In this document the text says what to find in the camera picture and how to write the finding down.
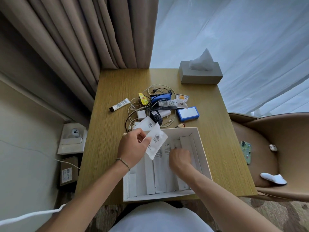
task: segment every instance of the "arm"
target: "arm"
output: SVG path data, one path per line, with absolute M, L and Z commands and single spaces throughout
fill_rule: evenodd
M 280 231 L 249 205 L 207 178 L 191 165 L 190 152 L 173 149 L 170 168 L 202 200 L 223 231 Z
M 131 168 L 144 156 L 151 138 L 145 138 L 141 129 L 135 129 L 123 136 L 118 147 L 118 158 Z M 117 160 L 98 180 L 70 201 L 58 214 L 53 215 L 37 232 L 42 231 L 85 231 L 99 208 L 110 195 L 116 184 L 129 171 Z

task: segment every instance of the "wall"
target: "wall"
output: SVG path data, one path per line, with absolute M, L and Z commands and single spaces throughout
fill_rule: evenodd
M 0 220 L 53 209 L 58 192 L 58 162 L 22 148 L 56 157 L 63 122 L 0 81 Z M 33 232 L 50 216 L 5 225 L 0 232 Z

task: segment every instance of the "chair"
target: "chair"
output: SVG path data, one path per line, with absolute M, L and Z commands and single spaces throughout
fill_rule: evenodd
M 309 113 L 252 117 L 229 113 L 238 141 L 252 145 L 248 165 L 259 195 L 254 198 L 309 202 Z M 277 146 L 272 152 L 270 144 Z M 281 174 L 288 182 L 277 186 L 260 173 Z

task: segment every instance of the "carpet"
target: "carpet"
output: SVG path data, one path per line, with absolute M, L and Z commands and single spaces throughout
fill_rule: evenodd
M 68 203 L 73 197 L 73 193 L 59 193 L 55 207 L 59 208 L 60 205 Z M 240 199 L 284 232 L 309 232 L 309 203 L 272 202 L 245 197 L 240 197 Z M 199 215 L 214 231 L 220 231 L 217 223 L 200 200 L 184 200 L 181 203 L 185 208 Z M 125 207 L 125 204 L 102 206 L 86 232 L 109 231 Z

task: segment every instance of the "forearm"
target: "forearm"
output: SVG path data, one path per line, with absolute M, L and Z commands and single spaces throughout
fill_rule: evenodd
M 189 167 L 183 180 L 202 200 L 223 231 L 280 231 L 249 205 Z
M 92 218 L 110 195 L 128 168 L 120 161 L 108 169 L 97 181 L 70 201 L 52 222 L 43 225 L 41 231 L 85 231 Z

